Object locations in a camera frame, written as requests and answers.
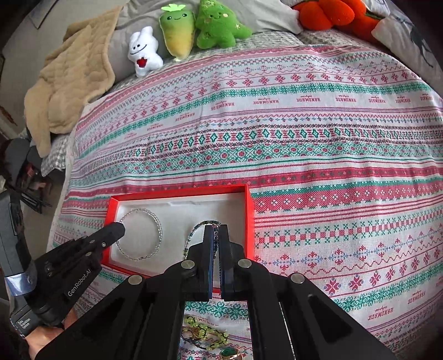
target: wall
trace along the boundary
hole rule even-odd
[[[0,131],[8,139],[15,138],[19,133],[18,127],[11,124],[2,113],[0,113]]]
[[[0,105],[12,116],[17,126],[8,130],[19,133],[25,126],[24,96],[43,67],[47,54],[61,45],[70,23],[95,17],[128,0],[58,0],[36,29],[26,17],[3,48],[5,64],[0,82]]]

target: jewelry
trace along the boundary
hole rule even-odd
[[[188,246],[189,246],[189,243],[191,242],[192,235],[194,235],[196,230],[203,225],[212,225],[212,227],[214,228],[214,259],[215,259],[215,254],[218,249],[218,227],[221,225],[221,222],[216,221],[216,220],[205,220],[205,221],[202,221],[201,223],[198,223],[196,226],[194,226],[194,228],[192,229],[192,231],[188,235],[188,238],[186,239],[186,243],[185,243],[185,249],[183,250],[183,260],[186,260],[186,258],[188,256],[188,251],[189,251]]]
[[[236,348],[226,348],[220,351],[221,360],[243,360],[243,354]]]
[[[222,333],[212,327],[198,323],[193,316],[187,316],[185,322],[189,326],[182,327],[181,337],[183,340],[195,345],[196,347],[203,350],[214,350],[219,348],[222,345],[226,345],[228,343],[228,333]],[[190,333],[189,337],[185,337],[185,333]],[[197,343],[197,341],[211,341],[211,343],[207,346],[202,346]]]
[[[161,223],[160,223],[160,221],[159,221],[159,218],[157,217],[157,215],[155,215],[152,211],[150,211],[150,210],[148,210],[148,209],[132,209],[130,212],[127,212],[126,214],[124,214],[123,217],[120,219],[119,222],[123,224],[123,220],[124,220],[128,215],[131,215],[131,214],[134,214],[134,213],[136,213],[136,212],[140,212],[140,211],[145,212],[145,213],[148,214],[150,217],[152,217],[152,219],[154,220],[155,225],[157,226],[157,232],[159,233],[159,240],[158,240],[157,244],[155,245],[155,249],[154,249],[153,252],[151,252],[151,253],[149,253],[149,254],[147,254],[147,255],[145,255],[145,256],[141,256],[141,257],[139,257],[139,258],[131,258],[128,254],[126,254],[126,253],[122,250],[122,248],[120,247],[119,240],[117,240],[116,244],[117,244],[117,248],[118,248],[118,250],[120,250],[120,252],[121,252],[126,258],[128,258],[129,260],[132,260],[132,261],[139,261],[139,260],[143,260],[143,259],[151,258],[152,256],[154,256],[154,255],[159,251],[160,245],[161,245],[161,243],[162,243],[162,238],[163,238],[163,230],[162,230],[162,225],[161,225]]]

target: pillow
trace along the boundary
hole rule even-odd
[[[370,12],[380,17],[387,17],[391,13],[386,0],[362,0]]]
[[[388,7],[391,11],[397,10],[397,11],[403,13],[403,11],[401,11],[400,8],[392,2],[392,0],[386,0],[386,3],[388,4]]]
[[[303,1],[307,0],[280,0],[283,4],[293,7]],[[386,0],[361,0],[369,11],[380,17],[387,17],[391,13]]]
[[[407,67],[443,96],[443,73],[429,46],[406,15],[393,10],[372,30]]]
[[[198,14],[199,0],[131,0],[123,7],[108,50],[116,82],[134,72],[134,63],[127,58],[129,38],[145,26],[154,29],[153,35],[159,42],[157,53],[163,59],[171,57],[159,24],[159,18],[164,13],[161,7],[170,3],[184,4],[195,15]],[[251,28],[253,34],[270,30],[290,31],[294,34],[303,31],[298,21],[298,11],[290,9],[280,0],[221,0],[221,3],[232,9],[238,20]]]

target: pink and green bedspread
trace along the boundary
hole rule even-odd
[[[361,47],[264,47],[165,67],[78,123],[53,244],[101,228],[111,195],[247,183],[255,260],[305,274],[407,353],[443,292],[442,110],[404,65]],[[78,310],[124,278],[104,269]],[[187,313],[252,359],[245,303]],[[182,344],[180,356],[218,352],[203,353]]]

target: ring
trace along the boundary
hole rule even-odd
[[[221,360],[243,360],[243,354],[236,348],[226,348],[220,351]]]

